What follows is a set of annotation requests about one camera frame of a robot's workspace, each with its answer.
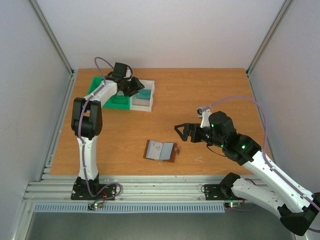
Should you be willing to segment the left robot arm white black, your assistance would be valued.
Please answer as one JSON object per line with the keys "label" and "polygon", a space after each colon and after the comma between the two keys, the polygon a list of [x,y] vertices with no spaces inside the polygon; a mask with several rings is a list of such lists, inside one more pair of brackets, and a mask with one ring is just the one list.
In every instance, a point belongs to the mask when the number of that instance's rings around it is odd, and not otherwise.
{"label": "left robot arm white black", "polygon": [[103,105],[118,92],[132,97],[144,85],[133,76],[132,68],[116,62],[111,72],[102,75],[98,87],[85,97],[73,101],[71,129],[79,146],[80,169],[71,191],[72,200],[114,200],[122,191],[122,185],[100,183],[97,167],[97,140],[103,128]]}

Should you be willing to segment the brown leather card holder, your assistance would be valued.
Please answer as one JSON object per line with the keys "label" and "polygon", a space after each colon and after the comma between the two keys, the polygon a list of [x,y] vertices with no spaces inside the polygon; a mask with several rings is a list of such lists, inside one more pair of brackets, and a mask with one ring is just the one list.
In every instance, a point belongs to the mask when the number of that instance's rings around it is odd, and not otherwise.
{"label": "brown leather card holder", "polygon": [[[143,158],[147,160],[152,160],[146,158],[148,143],[150,139],[147,140]],[[160,160],[152,160],[152,161],[160,161],[160,162],[167,162],[167,163],[174,163],[176,155],[179,155],[180,149],[178,148],[178,144],[175,142],[162,142],[163,148],[160,155]]]}

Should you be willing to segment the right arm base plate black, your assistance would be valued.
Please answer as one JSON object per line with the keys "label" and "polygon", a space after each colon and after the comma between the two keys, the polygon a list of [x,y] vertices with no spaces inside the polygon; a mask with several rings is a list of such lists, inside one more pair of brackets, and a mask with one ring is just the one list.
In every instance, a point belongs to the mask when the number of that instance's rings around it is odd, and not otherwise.
{"label": "right arm base plate black", "polygon": [[204,184],[200,191],[204,194],[207,201],[242,201],[243,198],[236,197],[232,193],[226,195],[222,190],[219,184]]}

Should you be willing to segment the teal credit card with chip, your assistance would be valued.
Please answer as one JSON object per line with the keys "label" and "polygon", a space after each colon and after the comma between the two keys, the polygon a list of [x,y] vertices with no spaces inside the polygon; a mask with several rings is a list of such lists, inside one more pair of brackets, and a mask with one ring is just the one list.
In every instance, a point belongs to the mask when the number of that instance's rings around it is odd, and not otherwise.
{"label": "teal credit card with chip", "polygon": [[137,99],[150,100],[152,91],[150,89],[141,89],[136,94]]}

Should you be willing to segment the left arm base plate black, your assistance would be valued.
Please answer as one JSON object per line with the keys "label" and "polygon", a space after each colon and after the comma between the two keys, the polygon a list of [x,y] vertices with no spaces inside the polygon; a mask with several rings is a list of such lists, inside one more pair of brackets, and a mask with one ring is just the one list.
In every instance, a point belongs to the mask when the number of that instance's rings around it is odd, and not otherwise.
{"label": "left arm base plate black", "polygon": [[103,187],[102,184],[90,186],[90,190],[93,196],[90,195],[87,185],[74,185],[71,191],[71,200],[86,200],[86,201],[93,201],[98,199],[107,198],[108,200],[114,200],[115,195],[117,193],[117,186],[115,184],[109,185],[104,188],[100,193],[98,193],[101,188]]}

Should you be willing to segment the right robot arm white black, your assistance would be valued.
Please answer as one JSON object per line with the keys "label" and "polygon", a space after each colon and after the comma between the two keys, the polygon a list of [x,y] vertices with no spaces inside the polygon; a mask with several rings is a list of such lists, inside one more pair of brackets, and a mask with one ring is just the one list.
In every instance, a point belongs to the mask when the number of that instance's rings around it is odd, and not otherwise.
{"label": "right robot arm white black", "polygon": [[225,198],[248,200],[280,219],[282,225],[295,235],[303,236],[320,212],[320,194],[304,188],[278,167],[251,137],[238,133],[232,119],[224,112],[202,113],[201,123],[183,123],[174,130],[180,138],[192,143],[222,149],[224,155],[259,177],[267,191],[235,173],[229,173],[220,182]]}

